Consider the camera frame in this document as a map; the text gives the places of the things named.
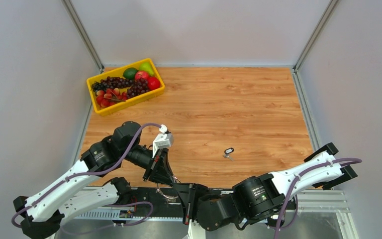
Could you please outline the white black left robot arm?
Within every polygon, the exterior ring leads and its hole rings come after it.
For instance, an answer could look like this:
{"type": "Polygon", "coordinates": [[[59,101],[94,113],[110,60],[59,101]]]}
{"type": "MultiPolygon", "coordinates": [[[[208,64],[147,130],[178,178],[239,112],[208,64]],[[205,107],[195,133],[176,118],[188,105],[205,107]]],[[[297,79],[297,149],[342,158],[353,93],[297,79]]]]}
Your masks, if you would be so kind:
{"type": "Polygon", "coordinates": [[[39,193],[19,196],[13,201],[15,216],[22,217],[15,226],[31,239],[45,239],[76,216],[101,206],[133,207],[132,189],[123,177],[110,179],[100,188],[86,194],[80,191],[92,182],[129,161],[145,170],[144,180],[172,186],[176,178],[167,162],[173,135],[165,125],[150,148],[140,144],[144,126],[127,121],[112,135],[94,143],[61,177],[39,193]]]}

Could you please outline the black-tagged silver key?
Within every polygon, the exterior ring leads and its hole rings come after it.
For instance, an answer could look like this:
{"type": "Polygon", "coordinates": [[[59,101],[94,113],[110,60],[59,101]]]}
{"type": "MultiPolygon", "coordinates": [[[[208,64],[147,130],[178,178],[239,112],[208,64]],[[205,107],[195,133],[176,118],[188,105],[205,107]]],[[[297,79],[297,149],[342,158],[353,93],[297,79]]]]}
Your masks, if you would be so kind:
{"type": "Polygon", "coordinates": [[[231,153],[234,152],[234,148],[233,147],[230,147],[230,148],[227,148],[226,150],[224,150],[224,153],[223,153],[223,157],[224,158],[227,158],[231,161],[234,161],[233,158],[230,156],[231,153]]]}

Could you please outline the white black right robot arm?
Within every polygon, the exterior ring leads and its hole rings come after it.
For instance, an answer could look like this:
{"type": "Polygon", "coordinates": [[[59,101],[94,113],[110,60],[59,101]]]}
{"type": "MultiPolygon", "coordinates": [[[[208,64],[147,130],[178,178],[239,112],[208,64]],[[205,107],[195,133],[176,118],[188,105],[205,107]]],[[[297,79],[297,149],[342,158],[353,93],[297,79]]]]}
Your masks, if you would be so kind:
{"type": "Polygon", "coordinates": [[[310,187],[328,190],[357,177],[351,167],[359,158],[335,158],[338,153],[328,143],[291,169],[249,177],[232,187],[229,194],[215,194],[200,184],[175,183],[173,189],[183,208],[183,223],[196,221],[204,230],[215,231],[233,223],[242,231],[278,213],[279,229],[289,201],[310,187]]]}

